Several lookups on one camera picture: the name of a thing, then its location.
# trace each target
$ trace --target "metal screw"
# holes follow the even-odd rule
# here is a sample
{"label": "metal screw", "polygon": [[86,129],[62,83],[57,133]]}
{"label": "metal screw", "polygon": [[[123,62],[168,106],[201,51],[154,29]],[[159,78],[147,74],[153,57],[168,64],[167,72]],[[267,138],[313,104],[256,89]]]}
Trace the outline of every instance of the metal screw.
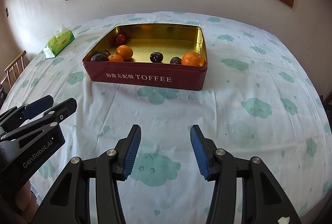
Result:
{"label": "metal screw", "polygon": [[254,158],[252,158],[252,162],[256,163],[256,164],[260,164],[261,163],[261,159],[258,158],[258,157],[254,157]]}
{"label": "metal screw", "polygon": [[70,160],[70,162],[71,162],[72,164],[79,163],[79,161],[80,161],[80,159],[79,159],[78,157],[73,157],[73,158]]}
{"label": "metal screw", "polygon": [[219,156],[223,156],[224,154],[226,154],[225,150],[223,150],[223,149],[217,149],[215,151],[215,153]]}
{"label": "metal screw", "polygon": [[117,151],[114,149],[110,149],[106,152],[106,154],[108,154],[109,156],[114,156],[116,153],[117,153]]}

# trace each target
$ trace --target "table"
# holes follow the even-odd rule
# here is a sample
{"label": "table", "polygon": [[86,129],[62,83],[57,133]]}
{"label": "table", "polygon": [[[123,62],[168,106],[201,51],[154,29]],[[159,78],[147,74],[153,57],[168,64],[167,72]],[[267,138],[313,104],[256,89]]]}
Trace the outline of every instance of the table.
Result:
{"label": "table", "polygon": [[[135,23],[200,26],[209,61],[203,89],[159,89],[158,98],[151,98],[149,87],[92,82],[82,58],[115,26]],[[54,59],[38,54],[1,110],[45,95],[56,104],[77,100],[76,113],[61,123],[66,143],[31,178],[41,196],[73,156],[99,156],[126,137],[133,124],[141,126],[142,141],[132,175],[119,183],[128,223],[205,222],[214,184],[200,175],[189,137],[193,124],[235,157],[259,156],[299,215],[331,187],[332,136],[322,103],[276,36],[237,21],[184,12],[112,16],[71,29],[76,39]],[[241,181],[237,189],[234,223],[241,219]],[[93,206],[91,215],[96,223]]]}

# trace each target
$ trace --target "human hand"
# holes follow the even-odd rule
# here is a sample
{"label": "human hand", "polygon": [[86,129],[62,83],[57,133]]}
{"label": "human hand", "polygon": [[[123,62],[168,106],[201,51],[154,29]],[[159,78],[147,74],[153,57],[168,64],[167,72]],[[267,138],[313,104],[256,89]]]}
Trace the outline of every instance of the human hand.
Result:
{"label": "human hand", "polygon": [[37,198],[31,191],[30,181],[15,194],[15,203],[22,210],[21,215],[14,214],[18,223],[30,223],[38,209]]}

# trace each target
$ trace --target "tangerine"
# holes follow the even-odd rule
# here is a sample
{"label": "tangerine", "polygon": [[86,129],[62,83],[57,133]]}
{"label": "tangerine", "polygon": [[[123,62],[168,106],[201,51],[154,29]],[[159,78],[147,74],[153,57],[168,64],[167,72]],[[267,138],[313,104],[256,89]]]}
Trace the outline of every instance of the tangerine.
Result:
{"label": "tangerine", "polygon": [[117,54],[108,56],[108,60],[110,62],[124,62],[122,56]]}
{"label": "tangerine", "polygon": [[181,60],[182,65],[202,67],[206,65],[202,55],[196,52],[185,53]]}
{"label": "tangerine", "polygon": [[132,49],[128,45],[120,45],[117,48],[117,54],[122,56],[122,58],[124,60],[128,60],[129,58],[132,57],[134,52],[132,51]]}

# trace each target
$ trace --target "chair back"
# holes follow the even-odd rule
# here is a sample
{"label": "chair back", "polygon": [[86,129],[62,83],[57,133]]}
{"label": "chair back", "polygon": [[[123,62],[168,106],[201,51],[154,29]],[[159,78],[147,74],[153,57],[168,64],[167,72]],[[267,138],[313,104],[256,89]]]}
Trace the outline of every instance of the chair back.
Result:
{"label": "chair back", "polygon": [[5,69],[5,73],[7,74],[7,77],[5,76],[2,81],[1,84],[3,84],[4,81],[7,81],[9,83],[10,88],[13,87],[13,82],[11,80],[10,74],[13,73],[14,75],[14,82],[16,81],[16,79],[20,76],[20,74],[24,71],[24,69],[27,67],[26,63],[25,63],[25,59],[24,56],[27,54],[26,51],[23,51],[21,54],[18,55],[17,58],[15,58],[9,65],[8,67]]}

